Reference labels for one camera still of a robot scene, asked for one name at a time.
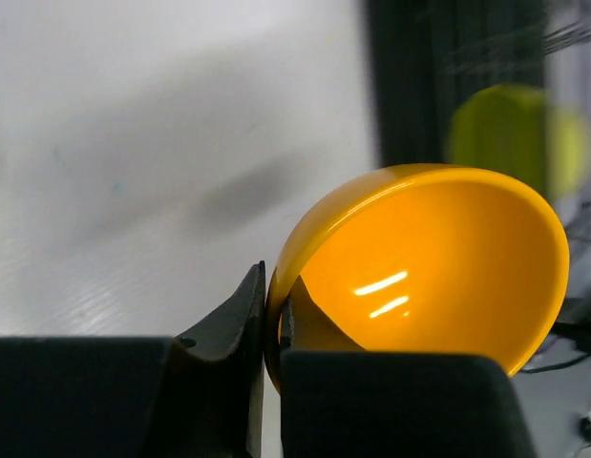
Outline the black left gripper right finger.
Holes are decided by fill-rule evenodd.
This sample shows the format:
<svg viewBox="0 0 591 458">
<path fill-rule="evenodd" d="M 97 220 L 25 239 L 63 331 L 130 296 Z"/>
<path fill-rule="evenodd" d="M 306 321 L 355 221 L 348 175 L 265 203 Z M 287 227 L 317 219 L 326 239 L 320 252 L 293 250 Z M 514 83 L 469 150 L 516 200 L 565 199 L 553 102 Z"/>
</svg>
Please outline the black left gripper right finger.
<svg viewBox="0 0 591 458">
<path fill-rule="evenodd" d="M 313 302 L 284 308 L 285 457 L 534 457 L 508 376 L 480 356 L 369 352 Z"/>
</svg>

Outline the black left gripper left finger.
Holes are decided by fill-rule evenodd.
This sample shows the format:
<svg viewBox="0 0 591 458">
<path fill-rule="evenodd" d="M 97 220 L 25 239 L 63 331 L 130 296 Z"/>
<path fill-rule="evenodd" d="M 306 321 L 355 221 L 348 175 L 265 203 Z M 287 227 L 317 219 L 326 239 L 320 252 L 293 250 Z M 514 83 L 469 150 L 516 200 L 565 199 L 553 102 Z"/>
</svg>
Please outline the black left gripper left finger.
<svg viewBox="0 0 591 458">
<path fill-rule="evenodd" d="M 0 457 L 257 457 L 265 267 L 178 336 L 0 337 Z"/>
</svg>

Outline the orange plastic bowl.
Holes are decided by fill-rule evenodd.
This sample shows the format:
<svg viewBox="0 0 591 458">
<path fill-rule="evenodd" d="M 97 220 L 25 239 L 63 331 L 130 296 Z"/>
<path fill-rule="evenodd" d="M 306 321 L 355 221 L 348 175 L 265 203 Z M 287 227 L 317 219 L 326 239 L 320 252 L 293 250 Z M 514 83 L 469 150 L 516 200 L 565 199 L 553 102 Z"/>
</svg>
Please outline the orange plastic bowl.
<svg viewBox="0 0 591 458">
<path fill-rule="evenodd" d="M 481 355 L 515 375 L 558 317 L 569 259 L 552 206 L 513 177 L 447 164 L 357 177 L 301 218 L 277 259 L 270 379 L 282 383 L 281 314 L 297 281 L 366 350 Z"/>
</svg>

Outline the lime green bowl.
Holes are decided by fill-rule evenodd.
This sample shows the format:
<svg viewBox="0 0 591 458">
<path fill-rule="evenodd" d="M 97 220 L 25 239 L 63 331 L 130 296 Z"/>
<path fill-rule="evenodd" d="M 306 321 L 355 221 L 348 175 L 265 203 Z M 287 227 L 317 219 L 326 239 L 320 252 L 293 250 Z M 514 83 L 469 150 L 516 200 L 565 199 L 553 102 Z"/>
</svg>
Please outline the lime green bowl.
<svg viewBox="0 0 591 458">
<path fill-rule="evenodd" d="M 559 200 L 591 176 L 591 125 L 579 107 L 557 104 L 541 88 L 497 84 L 455 110 L 445 158 L 514 177 Z"/>
</svg>

